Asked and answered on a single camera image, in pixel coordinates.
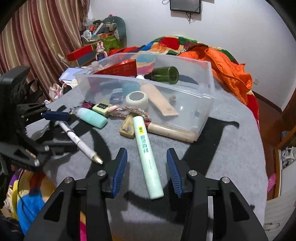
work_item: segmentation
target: pink rabbit toy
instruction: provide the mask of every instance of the pink rabbit toy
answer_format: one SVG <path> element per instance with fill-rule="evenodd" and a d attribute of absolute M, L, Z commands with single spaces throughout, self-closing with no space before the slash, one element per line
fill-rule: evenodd
<path fill-rule="evenodd" d="M 96 60 L 97 61 L 108 57 L 107 52 L 105 51 L 103 42 L 97 43 L 96 46 L 97 46 L 96 47 Z"/>

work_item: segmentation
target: baseboard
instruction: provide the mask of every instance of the baseboard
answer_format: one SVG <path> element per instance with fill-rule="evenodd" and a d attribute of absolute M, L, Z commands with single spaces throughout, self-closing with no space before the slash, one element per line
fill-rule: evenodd
<path fill-rule="evenodd" d="M 262 100 L 266 104 L 270 105 L 272 108 L 276 109 L 280 114 L 283 112 L 280 107 L 278 107 L 276 104 L 272 103 L 270 100 L 266 99 L 262 95 L 259 95 L 255 91 L 252 91 L 252 92 L 253 92 L 253 94 L 255 95 L 256 98 L 258 98 L 259 100 Z"/>

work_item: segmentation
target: yellow label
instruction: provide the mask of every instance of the yellow label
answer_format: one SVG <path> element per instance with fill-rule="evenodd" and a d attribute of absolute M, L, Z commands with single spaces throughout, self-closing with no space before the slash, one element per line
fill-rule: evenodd
<path fill-rule="evenodd" d="M 139 126 L 139 133 L 140 135 L 144 134 L 143 127 Z"/>

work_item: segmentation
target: green bottle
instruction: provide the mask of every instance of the green bottle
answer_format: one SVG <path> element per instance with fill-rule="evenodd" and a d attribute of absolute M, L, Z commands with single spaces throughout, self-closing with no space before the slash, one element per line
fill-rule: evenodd
<path fill-rule="evenodd" d="M 154 68 L 152 72 L 146 74 L 144 78 L 157 82 L 167 82 L 174 85 L 179 80 L 179 71 L 174 66 Z"/>

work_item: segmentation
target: green box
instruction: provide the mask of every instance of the green box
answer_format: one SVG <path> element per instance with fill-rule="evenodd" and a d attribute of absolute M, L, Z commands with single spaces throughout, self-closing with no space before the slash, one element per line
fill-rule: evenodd
<path fill-rule="evenodd" d="M 115 38 L 115 36 L 109 36 L 102 39 L 104 43 L 104 48 L 107 53 L 112 49 L 120 49 L 122 48 L 121 42 Z"/>

